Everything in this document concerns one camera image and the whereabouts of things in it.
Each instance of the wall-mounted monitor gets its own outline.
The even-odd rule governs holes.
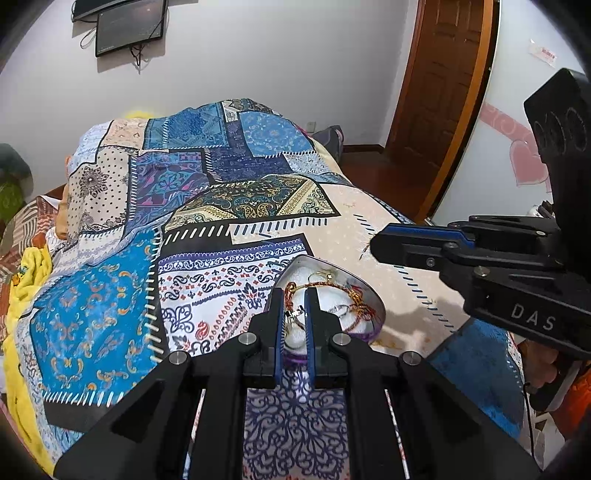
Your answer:
[[[162,38],[165,12],[165,0],[136,0],[101,11],[96,56]]]
[[[72,21],[75,22],[88,15],[95,14],[105,8],[122,4],[126,0],[76,0],[72,10]]]

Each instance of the door panel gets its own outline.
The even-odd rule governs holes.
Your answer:
[[[466,102],[485,0],[426,0],[412,74],[386,155],[422,178],[427,195]]]

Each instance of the wooden floor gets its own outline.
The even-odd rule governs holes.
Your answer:
[[[377,152],[346,153],[339,167],[353,184],[414,219],[429,191],[410,168]]]

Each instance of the bed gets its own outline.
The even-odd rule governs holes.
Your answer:
[[[436,274],[377,263],[372,236],[410,221],[269,107],[232,99],[96,125],[66,170],[67,238],[47,235],[50,273],[9,338],[8,407],[30,408],[16,421],[49,473],[169,352],[202,355],[246,331],[304,254],[381,298],[374,349],[419,352],[507,434],[522,434],[511,336],[469,319]],[[304,366],[286,368],[273,392],[249,392],[245,479],[346,479],[348,457],[343,394],[312,390]]]

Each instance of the human hand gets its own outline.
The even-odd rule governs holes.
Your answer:
[[[558,374],[557,368],[553,365],[558,351],[531,340],[526,340],[520,347],[524,359],[525,381],[535,388],[552,383]]]

